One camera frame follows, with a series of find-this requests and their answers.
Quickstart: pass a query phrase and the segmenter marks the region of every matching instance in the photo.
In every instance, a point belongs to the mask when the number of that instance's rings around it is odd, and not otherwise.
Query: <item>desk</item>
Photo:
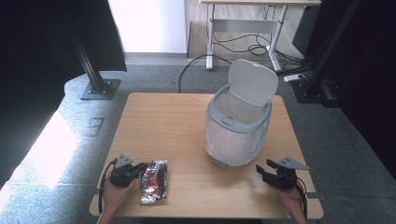
[[[219,168],[205,151],[205,113],[212,94],[132,93],[122,113],[106,165],[121,153],[141,161],[168,160],[168,199],[140,203],[135,188],[118,212],[123,217],[285,218],[288,214],[256,163],[274,173],[266,159],[285,156],[305,163],[288,113],[279,96],[266,143],[258,158],[239,167]],[[298,171],[307,192],[316,192],[307,171]],[[90,211],[98,216],[98,197]],[[308,217],[323,216],[319,199],[308,199]]]
[[[212,6],[209,15],[209,41],[207,44],[206,69],[213,68],[213,34],[214,32],[225,33],[256,33],[273,34],[274,38],[270,46],[267,46],[268,55],[275,71],[280,71],[280,65],[275,56],[276,42],[285,20],[288,6],[319,6],[320,0],[200,0],[202,4]],[[267,5],[283,6],[278,20],[250,21],[250,20],[219,20],[215,19],[216,5]]]

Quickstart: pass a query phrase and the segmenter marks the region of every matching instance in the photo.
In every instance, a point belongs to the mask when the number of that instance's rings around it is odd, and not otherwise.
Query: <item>shiny wrapper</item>
[[[155,203],[158,200],[167,198],[167,181],[168,173],[167,161],[149,161],[148,168],[142,174],[141,203]]]

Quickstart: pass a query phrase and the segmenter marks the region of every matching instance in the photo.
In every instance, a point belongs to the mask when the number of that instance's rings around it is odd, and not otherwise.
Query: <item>plastic bin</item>
[[[231,64],[228,84],[211,99],[205,119],[205,149],[215,164],[244,165],[259,155],[277,85],[276,74],[260,64]]]

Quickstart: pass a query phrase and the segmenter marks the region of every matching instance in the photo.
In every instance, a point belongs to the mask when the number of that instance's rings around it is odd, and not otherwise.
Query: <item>human arm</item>
[[[136,179],[134,179],[128,188],[119,188],[110,183],[109,178],[111,176],[111,172],[108,172],[106,175],[105,186],[103,189],[103,202],[104,209],[99,216],[97,224],[109,224],[113,222],[114,216],[117,213],[117,210],[121,207],[123,202],[125,201],[128,193],[134,188],[136,185]]]
[[[268,186],[279,195],[280,201],[285,205],[294,224],[307,223],[303,213],[302,198],[297,189],[278,189],[271,185]]]

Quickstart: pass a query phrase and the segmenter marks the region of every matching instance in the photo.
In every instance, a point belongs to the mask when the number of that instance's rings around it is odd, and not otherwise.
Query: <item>gray carpet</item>
[[[128,95],[134,91],[177,92],[183,68],[184,65],[128,65],[127,73],[102,72],[104,78],[121,80],[111,101],[80,101],[88,78],[69,81],[58,113],[76,139],[60,178],[49,186],[42,175],[48,173],[39,173],[34,167],[41,164],[46,172],[55,172],[61,164],[51,161],[61,161],[64,146],[53,144],[50,149],[32,150],[18,173],[2,188],[0,223],[95,223],[97,217],[90,214],[89,206]],[[227,83],[227,72],[228,66],[216,66],[210,72],[204,66],[191,66],[182,78],[181,92],[214,93]],[[310,223],[395,223],[396,181],[341,109],[298,104],[290,84],[282,77],[276,94],[285,102],[324,210],[322,219]],[[67,136],[55,133],[54,142],[58,137]],[[37,157],[41,149],[46,154]],[[204,219],[177,222],[246,223]],[[115,223],[175,220],[118,217]]]

